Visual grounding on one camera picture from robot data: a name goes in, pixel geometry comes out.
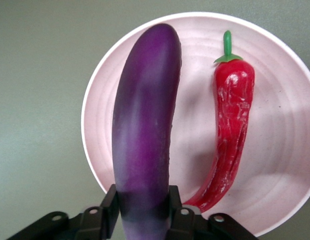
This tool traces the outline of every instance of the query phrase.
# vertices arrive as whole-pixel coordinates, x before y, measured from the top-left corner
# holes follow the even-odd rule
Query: toy vegetable
[[[127,240],[163,240],[169,227],[169,146],[180,68],[178,35],[158,24],[136,41],[120,77],[112,153]]]
[[[232,186],[246,138],[253,99],[254,69],[231,53],[231,33],[224,34],[225,55],[214,73],[216,148],[212,167],[204,184],[185,204],[202,212],[214,206]]]

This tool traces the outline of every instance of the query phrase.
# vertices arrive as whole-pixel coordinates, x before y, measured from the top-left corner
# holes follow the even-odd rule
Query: pepper stem
[[[224,55],[216,59],[214,63],[227,63],[234,59],[242,60],[243,58],[231,53],[231,33],[227,30],[224,33]]]

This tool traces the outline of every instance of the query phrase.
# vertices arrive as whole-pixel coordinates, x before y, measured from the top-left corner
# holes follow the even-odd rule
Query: black plastic bracket
[[[206,220],[198,208],[182,205],[175,185],[169,186],[169,209],[171,228],[165,240],[258,240],[227,214],[213,214]],[[72,219],[64,212],[51,212],[8,240],[106,240],[112,236],[118,215],[113,184],[100,206],[89,207]]]

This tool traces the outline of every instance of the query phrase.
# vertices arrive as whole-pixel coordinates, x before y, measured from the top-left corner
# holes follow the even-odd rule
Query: plate
[[[170,184],[182,201],[199,188],[214,154],[211,81],[223,55],[223,33],[233,53],[255,68],[248,132],[235,182],[204,217],[229,214],[256,236],[293,216],[310,197],[310,71],[281,40],[245,20],[210,12],[164,16],[134,29],[105,54],[89,81],[82,108],[82,138],[96,180],[115,182],[111,127],[117,86],[138,37],[154,24],[172,25],[182,47],[182,69],[170,147]]]

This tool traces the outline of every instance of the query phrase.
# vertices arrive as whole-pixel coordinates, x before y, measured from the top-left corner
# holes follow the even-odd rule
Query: artificial chili pepper
[[[204,184],[185,204],[202,212],[214,206],[230,189],[236,177],[246,138],[253,99],[255,73],[241,57],[231,53],[231,33],[224,34],[224,56],[214,72],[216,148]]]

